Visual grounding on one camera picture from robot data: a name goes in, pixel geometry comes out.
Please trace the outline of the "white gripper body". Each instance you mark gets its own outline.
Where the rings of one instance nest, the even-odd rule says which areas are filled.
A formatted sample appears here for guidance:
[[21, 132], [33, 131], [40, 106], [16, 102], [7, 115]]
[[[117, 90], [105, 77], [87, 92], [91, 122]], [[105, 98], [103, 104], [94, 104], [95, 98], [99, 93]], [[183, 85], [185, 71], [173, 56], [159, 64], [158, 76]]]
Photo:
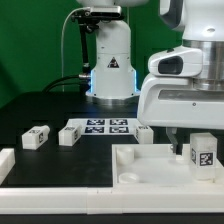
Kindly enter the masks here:
[[224, 92], [200, 91], [190, 78], [147, 75], [137, 118], [143, 125], [224, 129]]

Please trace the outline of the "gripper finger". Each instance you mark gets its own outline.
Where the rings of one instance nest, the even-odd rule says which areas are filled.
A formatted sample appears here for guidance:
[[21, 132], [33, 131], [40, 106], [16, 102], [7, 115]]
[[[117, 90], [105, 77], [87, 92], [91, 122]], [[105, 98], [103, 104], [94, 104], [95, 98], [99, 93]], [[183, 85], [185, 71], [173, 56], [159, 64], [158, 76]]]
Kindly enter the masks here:
[[177, 129], [174, 127], [167, 127], [166, 128], [166, 135], [169, 139], [169, 141], [172, 144], [172, 151], [174, 153], [177, 153], [177, 147], [178, 147], [178, 141], [176, 138]]

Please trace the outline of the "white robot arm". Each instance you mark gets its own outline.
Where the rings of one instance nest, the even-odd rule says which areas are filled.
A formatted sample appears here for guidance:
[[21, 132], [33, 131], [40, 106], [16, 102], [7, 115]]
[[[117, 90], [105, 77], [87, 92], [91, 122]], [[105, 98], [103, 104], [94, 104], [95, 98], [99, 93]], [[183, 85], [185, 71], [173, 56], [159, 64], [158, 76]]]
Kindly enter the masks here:
[[224, 0], [157, 0], [137, 117], [164, 127], [224, 129]]

